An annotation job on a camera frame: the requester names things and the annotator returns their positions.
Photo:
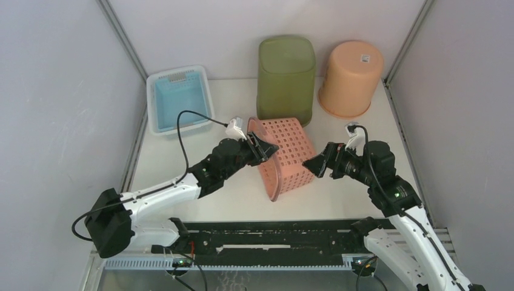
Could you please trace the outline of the pink perforated basket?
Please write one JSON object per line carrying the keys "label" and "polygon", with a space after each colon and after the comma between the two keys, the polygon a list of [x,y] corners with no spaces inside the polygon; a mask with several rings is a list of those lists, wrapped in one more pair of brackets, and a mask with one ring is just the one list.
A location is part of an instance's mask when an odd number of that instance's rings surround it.
{"label": "pink perforated basket", "polygon": [[271,201],[314,180],[314,175],[302,164],[315,156],[315,148],[296,118],[261,120],[251,117],[247,130],[279,147],[268,161],[258,166]]}

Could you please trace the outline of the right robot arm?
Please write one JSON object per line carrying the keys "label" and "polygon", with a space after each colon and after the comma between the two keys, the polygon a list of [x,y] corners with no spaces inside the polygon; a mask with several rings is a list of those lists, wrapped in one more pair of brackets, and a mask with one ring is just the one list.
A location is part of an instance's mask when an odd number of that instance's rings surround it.
{"label": "right robot arm", "polygon": [[392,241],[371,217],[352,224],[351,246],[377,256],[410,290],[484,290],[451,259],[413,186],[396,174],[395,156],[386,142],[367,142],[362,156],[345,144],[330,142],[303,166],[318,178],[330,169],[332,179],[348,176],[368,187],[373,205],[401,234],[410,252]]}

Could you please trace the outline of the green plastic waste bin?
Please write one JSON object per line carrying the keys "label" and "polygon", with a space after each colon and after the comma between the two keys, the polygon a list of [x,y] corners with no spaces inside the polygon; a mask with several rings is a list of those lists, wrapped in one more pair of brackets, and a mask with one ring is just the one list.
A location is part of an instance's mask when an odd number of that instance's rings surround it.
{"label": "green plastic waste bin", "polygon": [[313,115],[315,76],[315,52],[307,38],[284,35],[263,40],[258,49],[258,118],[296,118],[307,126]]}

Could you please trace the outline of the orange plastic bucket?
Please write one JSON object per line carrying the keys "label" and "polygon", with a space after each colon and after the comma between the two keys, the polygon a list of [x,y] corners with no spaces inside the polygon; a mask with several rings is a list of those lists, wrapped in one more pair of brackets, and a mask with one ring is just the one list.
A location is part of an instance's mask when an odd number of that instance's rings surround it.
{"label": "orange plastic bucket", "polygon": [[318,91],[320,106],[330,115],[351,119],[370,107],[384,69],[382,53],[364,41],[346,41],[333,49]]}

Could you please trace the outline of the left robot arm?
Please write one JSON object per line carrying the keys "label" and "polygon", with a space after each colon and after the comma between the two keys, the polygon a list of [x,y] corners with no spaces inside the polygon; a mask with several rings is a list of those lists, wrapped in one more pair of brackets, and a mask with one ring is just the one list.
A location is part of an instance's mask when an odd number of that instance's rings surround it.
{"label": "left robot arm", "polygon": [[152,221],[150,217],[214,193],[236,172],[268,161],[278,150],[278,145],[250,132],[246,138],[221,140],[209,155],[188,167],[180,177],[135,192],[117,193],[113,188],[103,191],[84,217],[98,255],[111,258],[140,246],[185,251],[190,238],[180,219]]}

